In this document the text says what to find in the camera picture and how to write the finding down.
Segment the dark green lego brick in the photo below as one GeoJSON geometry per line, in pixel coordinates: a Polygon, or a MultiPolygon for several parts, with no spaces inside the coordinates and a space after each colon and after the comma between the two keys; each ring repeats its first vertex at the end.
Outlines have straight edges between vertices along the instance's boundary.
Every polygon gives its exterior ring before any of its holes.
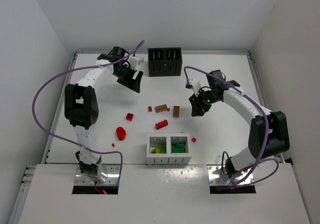
{"type": "Polygon", "coordinates": [[[171,145],[171,153],[186,153],[186,143],[174,143],[171,145]]]}

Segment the red oval lego piece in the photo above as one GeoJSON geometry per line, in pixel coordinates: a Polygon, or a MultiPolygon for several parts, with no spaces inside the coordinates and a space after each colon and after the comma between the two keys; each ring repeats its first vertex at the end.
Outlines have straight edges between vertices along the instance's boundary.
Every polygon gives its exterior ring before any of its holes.
{"type": "Polygon", "coordinates": [[[127,137],[126,131],[123,127],[118,127],[116,129],[116,135],[117,135],[118,140],[120,140],[120,141],[125,140],[127,137]]]}

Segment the lime lego brick top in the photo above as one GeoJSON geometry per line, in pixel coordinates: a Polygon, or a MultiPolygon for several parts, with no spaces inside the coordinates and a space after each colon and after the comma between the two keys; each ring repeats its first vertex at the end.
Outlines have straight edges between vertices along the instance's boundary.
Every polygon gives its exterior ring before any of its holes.
{"type": "Polygon", "coordinates": [[[166,147],[165,146],[157,146],[152,153],[156,153],[156,154],[166,154],[166,147]]]}

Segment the lime lego brick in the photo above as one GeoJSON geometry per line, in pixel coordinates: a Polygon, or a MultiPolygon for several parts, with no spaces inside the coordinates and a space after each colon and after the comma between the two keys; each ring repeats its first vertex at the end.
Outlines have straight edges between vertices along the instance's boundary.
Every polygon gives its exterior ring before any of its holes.
{"type": "Polygon", "coordinates": [[[157,150],[158,150],[159,153],[166,153],[166,147],[165,146],[159,146],[157,150]]]}
{"type": "Polygon", "coordinates": [[[156,153],[156,154],[166,154],[166,147],[165,146],[157,146],[152,153],[156,153]]]}

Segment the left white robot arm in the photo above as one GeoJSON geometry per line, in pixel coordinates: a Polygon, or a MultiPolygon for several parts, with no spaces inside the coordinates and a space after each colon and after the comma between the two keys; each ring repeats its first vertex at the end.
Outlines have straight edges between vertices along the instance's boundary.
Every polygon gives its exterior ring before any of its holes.
{"type": "Polygon", "coordinates": [[[143,72],[138,71],[137,66],[144,59],[136,55],[126,57],[126,54],[121,47],[114,47],[108,54],[100,54],[93,69],[64,89],[64,116],[74,128],[81,145],[76,158],[81,173],[93,180],[102,177],[101,155],[92,151],[96,142],[94,125],[99,116],[97,90],[108,77],[114,75],[121,85],[140,92],[143,72]]]}

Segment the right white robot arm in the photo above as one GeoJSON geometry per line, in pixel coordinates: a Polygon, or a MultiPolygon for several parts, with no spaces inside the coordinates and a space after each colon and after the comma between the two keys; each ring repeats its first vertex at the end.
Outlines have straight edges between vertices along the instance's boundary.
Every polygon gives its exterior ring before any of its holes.
{"type": "Polygon", "coordinates": [[[228,157],[223,164],[230,179],[235,179],[240,171],[254,169],[268,157],[286,152],[290,139],[286,115],[282,111],[272,111],[247,95],[235,80],[226,80],[221,70],[205,73],[207,86],[186,78],[186,88],[193,90],[189,98],[191,115],[204,116],[212,104],[223,102],[232,107],[249,125],[248,145],[236,155],[228,157]]]}

